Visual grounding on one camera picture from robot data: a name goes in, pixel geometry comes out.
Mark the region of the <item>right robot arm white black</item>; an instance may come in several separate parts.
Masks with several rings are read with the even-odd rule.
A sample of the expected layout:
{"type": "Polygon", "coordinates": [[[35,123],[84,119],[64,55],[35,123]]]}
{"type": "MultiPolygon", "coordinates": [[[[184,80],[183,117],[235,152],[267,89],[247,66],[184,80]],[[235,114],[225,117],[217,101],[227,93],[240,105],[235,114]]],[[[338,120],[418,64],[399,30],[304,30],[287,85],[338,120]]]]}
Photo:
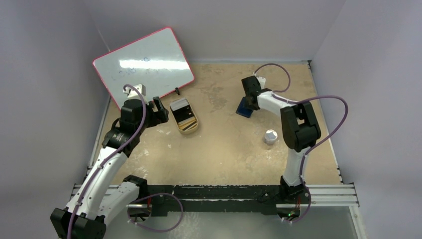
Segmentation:
{"type": "Polygon", "coordinates": [[[243,107],[252,111],[267,110],[280,118],[282,137],[289,148],[287,164],[280,180],[279,195],[287,203],[304,190],[304,168],[307,154],[321,137],[321,130],[312,104],[294,102],[262,88],[255,76],[241,80],[245,92],[243,107]]]}

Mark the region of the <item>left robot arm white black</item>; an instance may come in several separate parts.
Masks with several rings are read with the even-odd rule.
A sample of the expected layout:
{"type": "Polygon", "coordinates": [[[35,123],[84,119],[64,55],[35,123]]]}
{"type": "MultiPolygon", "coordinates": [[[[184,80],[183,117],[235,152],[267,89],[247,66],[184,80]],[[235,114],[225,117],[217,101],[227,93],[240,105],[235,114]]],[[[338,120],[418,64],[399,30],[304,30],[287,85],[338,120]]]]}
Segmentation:
{"type": "Polygon", "coordinates": [[[168,121],[168,110],[159,97],[142,104],[126,100],[102,142],[99,156],[80,189],[65,208],[55,208],[50,216],[61,239],[102,239],[107,225],[130,202],[144,203],[149,196],[147,181],[129,175],[118,190],[106,192],[115,174],[140,142],[146,128],[168,121]]]}

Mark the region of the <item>blue leather card holder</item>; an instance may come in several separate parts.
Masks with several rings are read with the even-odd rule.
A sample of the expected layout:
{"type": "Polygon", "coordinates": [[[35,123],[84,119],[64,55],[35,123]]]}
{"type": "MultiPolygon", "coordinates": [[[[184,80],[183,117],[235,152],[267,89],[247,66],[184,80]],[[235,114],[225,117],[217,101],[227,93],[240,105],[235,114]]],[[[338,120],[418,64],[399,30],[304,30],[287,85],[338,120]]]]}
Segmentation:
{"type": "Polygon", "coordinates": [[[251,115],[253,113],[253,110],[248,109],[246,107],[246,97],[243,97],[241,99],[241,101],[240,101],[240,103],[239,103],[239,105],[238,105],[235,113],[238,114],[238,115],[240,115],[240,116],[243,116],[245,118],[250,118],[251,117],[251,115]]]}

